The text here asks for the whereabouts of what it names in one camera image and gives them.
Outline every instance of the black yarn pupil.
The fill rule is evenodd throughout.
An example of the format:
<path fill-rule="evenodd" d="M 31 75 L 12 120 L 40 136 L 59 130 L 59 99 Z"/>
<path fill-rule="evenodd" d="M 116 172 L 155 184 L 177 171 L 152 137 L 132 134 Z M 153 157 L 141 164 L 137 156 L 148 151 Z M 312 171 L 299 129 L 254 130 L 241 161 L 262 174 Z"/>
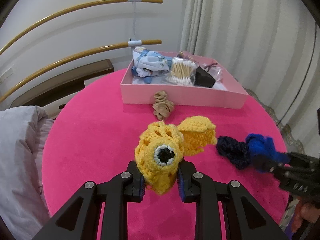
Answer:
<path fill-rule="evenodd" d="M 167 163 L 169 159 L 174 157 L 174 152 L 171 152 L 168 148 L 160 149 L 158 158 L 162 163 Z"/>

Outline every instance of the wire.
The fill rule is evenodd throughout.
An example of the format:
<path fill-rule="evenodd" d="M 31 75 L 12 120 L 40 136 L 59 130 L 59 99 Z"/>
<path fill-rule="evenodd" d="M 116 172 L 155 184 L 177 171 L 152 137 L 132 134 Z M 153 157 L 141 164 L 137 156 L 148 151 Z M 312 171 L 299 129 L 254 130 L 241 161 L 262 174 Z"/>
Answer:
<path fill-rule="evenodd" d="M 297 99 L 298 95 L 300 94 L 300 91 L 301 91 L 301 89 L 302 89 L 302 86 L 303 86 L 304 82 L 306 81 L 306 78 L 307 78 L 307 75 L 308 75 L 308 72 L 309 72 L 311 63 L 312 63 L 313 54 L 314 54 L 315 48 L 316 48 L 316 38 L 317 38 L 317 23 L 315 23 L 315 40 L 314 40 L 314 42 L 313 42 L 313 50 L 312 50 L 311 59 L 310 59 L 310 62 L 309 62 L 309 65 L 308 65 L 306 74 L 304 75 L 302 84 L 301 84 L 301 86 L 300 86 L 300 88 L 299 88 L 296 96 L 294 97 L 294 100 L 292 101 L 292 103 L 290 104 L 289 108 L 287 109 L 287 111 L 285 112 L 285 114 L 282 116 L 282 118 L 280 119 L 280 121 L 277 123 L 277 126 L 282 122 L 282 120 L 284 119 L 284 117 L 286 116 L 286 114 L 289 112 L 291 106 L 293 105 L 293 103 L 294 103 L 295 100 Z"/>

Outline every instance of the curved wooden rail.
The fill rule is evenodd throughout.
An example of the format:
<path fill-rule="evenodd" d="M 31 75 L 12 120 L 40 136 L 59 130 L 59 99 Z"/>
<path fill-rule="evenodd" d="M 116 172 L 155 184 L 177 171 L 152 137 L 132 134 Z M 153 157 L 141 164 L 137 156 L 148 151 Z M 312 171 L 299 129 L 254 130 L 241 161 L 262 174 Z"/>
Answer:
<path fill-rule="evenodd" d="M 37 21 L 30 27 L 26 28 L 23 32 L 19 33 L 17 36 L 15 36 L 11 41 L 9 41 L 2 49 L 0 49 L 0 55 L 2 55 L 12 44 L 14 44 L 18 39 L 20 39 L 22 36 L 26 35 L 30 31 L 34 30 L 35 28 L 39 27 L 40 25 L 55 19 L 61 15 L 74 12 L 83 8 L 88 8 L 92 6 L 97 6 L 97 5 L 102 5 L 102 4 L 108 4 L 108 3 L 121 3 L 121 2 L 149 2 L 149 3 L 162 3 L 162 0 L 97 0 L 93 2 L 87 2 L 87 3 L 82 3 L 75 5 L 73 7 L 64 9 L 62 11 L 56 12 L 52 15 L 49 15 L 45 18 L 43 18 L 40 21 Z"/>
<path fill-rule="evenodd" d="M 129 42 L 122 42 L 118 44 L 113 44 L 113 45 L 108 45 L 104 47 L 99 47 L 99 48 L 94 48 L 94 49 L 89 49 L 85 50 L 82 52 L 79 52 L 77 54 L 71 55 L 69 57 L 65 57 L 57 62 L 51 63 L 50 65 L 47 65 L 46 67 L 39 69 L 38 71 L 34 72 L 30 76 L 26 77 L 24 80 L 16 84 L 14 87 L 9 89 L 1 98 L 0 98 L 0 103 L 2 103 L 6 98 L 8 98 L 13 92 L 17 91 L 19 88 L 21 88 L 23 85 L 27 84 L 31 80 L 35 79 L 36 77 L 56 68 L 59 67 L 65 63 L 74 61 L 79 58 L 87 57 L 93 54 L 97 54 L 100 52 L 105 52 L 108 50 L 113 50 L 113 49 L 122 49 L 122 48 L 127 48 L 127 47 L 133 47 L 133 46 L 141 46 L 141 45 L 154 45 L 154 44 L 161 44 L 161 40 L 146 40 L 146 41 L 129 41 Z"/>

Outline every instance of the wall outlet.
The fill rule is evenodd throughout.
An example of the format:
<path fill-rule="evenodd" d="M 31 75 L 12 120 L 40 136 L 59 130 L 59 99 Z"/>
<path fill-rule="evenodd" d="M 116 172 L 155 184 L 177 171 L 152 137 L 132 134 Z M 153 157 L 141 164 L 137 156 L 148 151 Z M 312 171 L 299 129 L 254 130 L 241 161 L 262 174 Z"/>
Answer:
<path fill-rule="evenodd" d="M 13 66 L 11 66 L 9 69 L 7 69 L 1 76 L 0 76 L 0 84 L 8 77 L 10 77 L 13 74 Z"/>

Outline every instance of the yellow crochet toy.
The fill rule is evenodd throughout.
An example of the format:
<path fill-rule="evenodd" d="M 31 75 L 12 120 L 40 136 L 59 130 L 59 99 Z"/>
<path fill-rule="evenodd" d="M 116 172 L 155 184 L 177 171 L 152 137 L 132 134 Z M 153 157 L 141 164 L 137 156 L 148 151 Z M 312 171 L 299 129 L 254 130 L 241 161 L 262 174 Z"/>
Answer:
<path fill-rule="evenodd" d="M 140 135 L 136 147 L 137 167 L 152 189 L 162 195 L 174 184 L 183 156 L 203 152 L 207 144 L 215 145 L 215 125 L 203 116 L 193 116 L 177 127 L 154 122 Z"/>

